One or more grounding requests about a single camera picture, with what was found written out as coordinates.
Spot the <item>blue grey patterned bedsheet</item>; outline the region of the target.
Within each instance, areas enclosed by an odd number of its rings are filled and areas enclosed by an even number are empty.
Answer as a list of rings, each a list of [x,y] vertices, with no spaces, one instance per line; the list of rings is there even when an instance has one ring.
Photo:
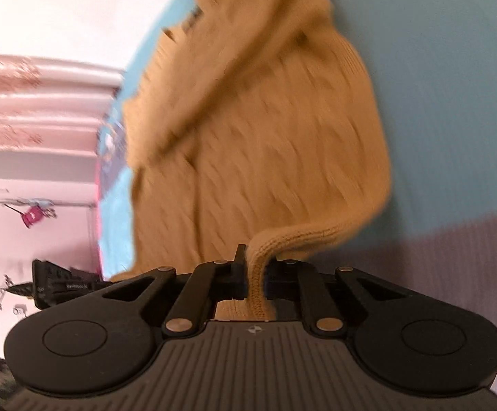
[[[351,265],[497,325],[497,0],[331,2],[374,84],[392,197],[311,263]]]

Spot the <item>pink hanging clothes clip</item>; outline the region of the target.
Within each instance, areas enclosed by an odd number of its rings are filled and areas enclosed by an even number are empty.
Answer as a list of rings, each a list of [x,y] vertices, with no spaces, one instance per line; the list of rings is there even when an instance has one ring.
[[[57,214],[53,208],[42,208],[39,205],[30,206],[25,212],[20,211],[8,204],[5,204],[4,207],[18,213],[26,228],[31,228],[32,226],[37,225],[45,218],[57,217]]]

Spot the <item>pink curtain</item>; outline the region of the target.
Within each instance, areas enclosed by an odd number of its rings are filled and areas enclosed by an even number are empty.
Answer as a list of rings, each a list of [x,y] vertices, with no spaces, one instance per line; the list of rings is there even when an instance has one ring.
[[[122,82],[113,68],[0,55],[0,151],[96,155]]]

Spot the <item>mustard cable-knit sweater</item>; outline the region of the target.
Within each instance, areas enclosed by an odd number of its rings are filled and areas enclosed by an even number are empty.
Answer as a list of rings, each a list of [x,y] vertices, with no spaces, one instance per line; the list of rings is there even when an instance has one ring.
[[[264,270],[344,243],[389,200],[388,147],[363,60],[330,0],[195,0],[123,105],[136,276],[247,248],[222,320],[275,315]]]

